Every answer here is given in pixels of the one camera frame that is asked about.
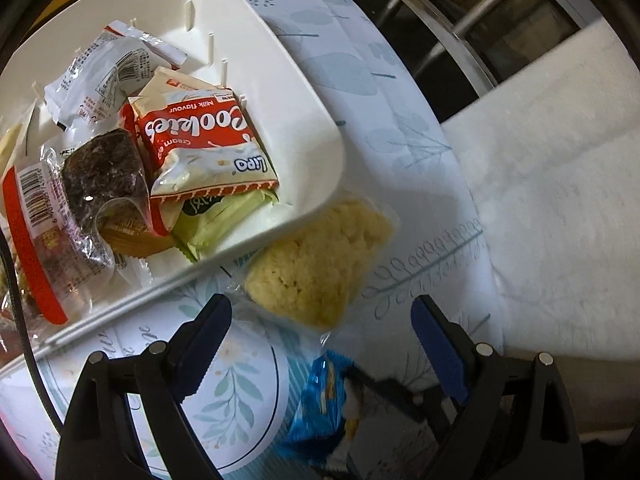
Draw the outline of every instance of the blue snack package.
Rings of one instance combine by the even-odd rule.
[[[280,454],[330,471],[347,471],[348,450],[358,425],[357,394],[344,375],[353,361],[327,351],[309,378]],[[356,401],[356,409],[350,408]]]

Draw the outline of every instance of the white packaging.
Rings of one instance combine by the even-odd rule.
[[[186,54],[123,22],[111,22],[73,60],[65,73],[45,86],[47,109],[65,128],[79,118],[104,120],[127,96],[139,92],[159,66],[177,69]]]

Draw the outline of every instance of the snack package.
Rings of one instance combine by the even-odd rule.
[[[112,22],[53,83],[45,86],[47,110],[65,128],[117,113],[127,96],[139,92],[159,66],[177,69],[186,54],[123,22]]]
[[[224,90],[221,85],[213,85],[202,79],[198,79],[182,72],[169,70],[164,66],[156,68],[151,81],[140,91],[141,96],[151,96],[155,94],[167,94],[180,90]]]
[[[327,351],[311,365],[289,432],[278,451],[328,474],[348,473],[362,391],[345,374],[353,361]]]
[[[285,324],[329,331],[362,288],[396,221],[391,211],[346,196],[258,252],[234,276],[230,294],[247,295]]]
[[[7,220],[27,283],[43,316],[63,324],[90,309],[114,271],[97,221],[131,202],[148,212],[142,161],[129,132],[98,135],[66,158],[60,144],[18,160],[2,181]]]
[[[44,319],[38,309],[38,305],[35,303],[35,299],[24,275],[24,269],[20,264],[14,243],[8,232],[9,229],[3,227],[2,231],[7,239],[14,260],[18,288],[20,289],[20,300],[22,301],[22,312],[24,313],[27,331],[32,341],[37,343],[40,336],[42,336],[50,325]],[[0,265],[0,302],[0,366],[3,366],[22,354],[22,346],[20,345],[20,338],[18,337],[15,327],[14,311],[12,310],[9,295],[9,282],[2,265]]]
[[[98,227],[100,236],[115,253],[133,258],[146,258],[175,247],[171,235],[156,236],[131,202],[122,204],[106,216]]]
[[[195,262],[243,218],[262,204],[276,200],[271,191],[262,189],[223,197],[192,198],[182,206],[172,234],[178,240],[178,248]]]
[[[184,78],[184,74],[176,73],[176,77]],[[160,73],[159,79],[151,81],[150,89],[129,99],[155,176],[153,202],[221,196],[277,185],[271,163],[231,90],[173,88],[172,92],[147,94],[166,85],[162,78]]]
[[[124,254],[114,251],[113,260],[117,274],[129,283],[129,285],[135,288],[151,286],[153,276],[151,275],[149,264],[144,258],[125,256]]]

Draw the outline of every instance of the white towel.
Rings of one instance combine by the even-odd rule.
[[[640,358],[640,75],[594,23],[444,124],[507,346]]]

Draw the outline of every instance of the red label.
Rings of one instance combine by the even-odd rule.
[[[237,146],[254,135],[233,97],[197,98],[168,105],[137,120],[143,139],[150,146],[156,170],[174,148],[221,148]]]
[[[14,240],[15,251],[18,253],[24,275],[29,283],[31,293],[38,304],[42,315],[53,324],[64,324],[68,321],[65,311],[56,298],[49,279],[42,269],[38,253],[31,240],[27,222],[22,215],[20,192],[15,179],[15,168],[12,166],[2,181],[2,194],[6,206],[6,219]]]

